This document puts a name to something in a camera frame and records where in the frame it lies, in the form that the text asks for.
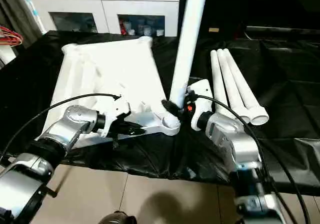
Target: black tablecloth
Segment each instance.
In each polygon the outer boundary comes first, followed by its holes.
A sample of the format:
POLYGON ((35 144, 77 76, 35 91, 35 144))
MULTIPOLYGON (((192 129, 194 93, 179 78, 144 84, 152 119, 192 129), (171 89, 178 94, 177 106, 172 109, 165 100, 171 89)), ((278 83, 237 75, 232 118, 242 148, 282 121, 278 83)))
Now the black tablecloth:
MULTIPOLYGON (((128 39, 120 35, 50 31, 0 70, 0 148, 30 117, 48 107, 68 43, 94 43, 128 39)), ((169 96, 177 54, 175 38, 157 37, 153 55, 164 91, 169 96)), ((254 131, 276 150, 304 194, 320 196, 320 51, 314 44, 200 39, 190 81, 212 83, 210 51, 229 48, 270 120, 254 131)), ((30 124, 9 149, 24 151, 42 131, 45 115, 30 124)), ((93 169, 124 171, 152 178, 184 179, 227 184, 221 155, 204 133, 183 123, 169 137, 153 134, 73 150, 64 163, 93 169)), ((279 164, 264 152, 271 174, 282 192, 293 191, 279 164)))

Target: floor tile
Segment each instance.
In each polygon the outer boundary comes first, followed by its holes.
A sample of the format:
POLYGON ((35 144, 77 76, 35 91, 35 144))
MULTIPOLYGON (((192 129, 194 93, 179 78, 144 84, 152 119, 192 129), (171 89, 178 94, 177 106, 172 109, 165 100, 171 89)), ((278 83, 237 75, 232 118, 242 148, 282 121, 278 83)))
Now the floor tile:
MULTIPOLYGON (((299 224, 304 224, 304 215, 301 211, 301 207, 296 195, 281 193, 285 202, 288 204, 290 210, 292 211, 294 217, 296 218, 299 224)), ((218 186, 218 196, 220 204, 220 213, 221 213, 221 224, 234 224, 236 220, 239 220, 241 217, 237 214, 236 208, 234 206, 234 191, 231 187, 218 186)), ((303 196, 304 202, 308 209, 311 224, 318 224, 320 221, 320 212, 316 205, 316 202, 312 196, 303 196)), ((282 209, 284 217, 287 221, 287 224, 292 224, 289 216, 282 209)))
POLYGON ((232 187, 218 186, 221 224, 235 224, 241 219, 234 203, 235 192, 232 187))
MULTIPOLYGON (((302 213, 300 203, 298 201, 298 198, 295 194, 287 194, 287 193, 281 193, 284 201, 289 206, 291 212, 293 213, 296 221, 299 224, 304 224, 304 214, 302 213)), ((311 224, 318 224, 320 222, 320 213, 317 207, 317 204, 313 198, 313 196, 303 196, 303 200, 305 202, 306 208, 309 212, 310 221, 311 224)), ((290 220, 288 214, 284 209, 282 209, 284 217, 287 221, 287 224, 292 224, 292 221, 290 220)))
POLYGON ((60 165, 49 183, 58 196, 47 196, 32 224, 97 224, 118 210, 127 174, 60 165))
POLYGON ((139 224, 219 224, 217 186, 128 176, 121 211, 139 224))

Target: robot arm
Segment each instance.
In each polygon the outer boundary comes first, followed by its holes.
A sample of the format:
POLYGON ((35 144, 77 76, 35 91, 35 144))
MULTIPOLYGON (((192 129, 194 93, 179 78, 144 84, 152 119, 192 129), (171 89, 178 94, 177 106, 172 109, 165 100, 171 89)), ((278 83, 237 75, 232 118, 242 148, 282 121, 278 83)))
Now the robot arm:
MULTIPOLYGON (((213 97, 207 80, 188 87, 188 92, 213 97)), ((237 212, 246 224, 285 224, 280 204, 266 180, 257 143, 245 133, 242 123, 221 113, 211 112, 212 102, 192 100, 195 111, 191 127, 205 131, 205 135, 222 153, 235 191, 237 212)))
POLYGON ((46 185, 55 168, 80 134, 106 135, 118 116, 129 113, 129 104, 121 98, 106 115, 78 105, 67 108, 63 117, 33 141, 26 153, 0 173, 0 224, 29 223, 48 193, 46 185))

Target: cable bundle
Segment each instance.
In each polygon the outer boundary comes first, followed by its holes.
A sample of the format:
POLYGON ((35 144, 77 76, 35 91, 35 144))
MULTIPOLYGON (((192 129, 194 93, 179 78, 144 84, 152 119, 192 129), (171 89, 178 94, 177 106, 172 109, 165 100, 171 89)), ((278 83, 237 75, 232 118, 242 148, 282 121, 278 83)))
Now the cable bundle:
POLYGON ((0 26, 0 45, 10 45, 11 47, 22 44, 23 37, 10 29, 0 26))

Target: white pvc pipe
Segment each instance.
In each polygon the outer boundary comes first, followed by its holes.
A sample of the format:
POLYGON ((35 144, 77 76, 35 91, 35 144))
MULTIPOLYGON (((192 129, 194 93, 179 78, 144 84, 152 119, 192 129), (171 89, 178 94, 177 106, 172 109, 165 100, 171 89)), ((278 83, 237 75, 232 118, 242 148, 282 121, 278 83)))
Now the white pvc pipe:
MULTIPOLYGON (((212 69, 212 81, 213 81, 213 96, 216 100, 228 106, 226 91, 224 87, 224 81, 222 79, 222 74, 220 70, 219 60, 217 51, 212 50, 210 52, 211 56, 211 69, 212 69)), ((215 104, 215 112, 226 115, 230 118, 235 118, 234 115, 223 108, 221 105, 215 104)))
POLYGON ((233 79, 231 70, 229 68, 229 65, 227 63, 227 59, 225 57, 225 53, 222 49, 218 49, 217 51, 218 59, 220 63, 220 68, 225 84, 225 89, 228 94, 228 99, 230 103, 230 108, 239 114, 246 123, 250 122, 250 115, 247 108, 244 106, 244 103, 241 99, 241 96, 239 94, 238 88, 236 87, 236 82, 233 79))
MULTIPOLYGON (((187 0, 185 7, 170 92, 170 101, 180 108, 184 104, 205 1, 187 0)), ((178 119, 170 113, 165 116, 164 123, 170 128, 180 124, 178 119)))
POLYGON ((223 52, 225 54, 226 60, 232 72, 241 98, 246 108, 249 110, 251 123, 253 125, 262 125, 266 123, 269 120, 269 115, 266 112, 265 108, 259 105, 255 95, 251 91, 248 83, 246 82, 229 50, 226 48, 223 50, 223 52))

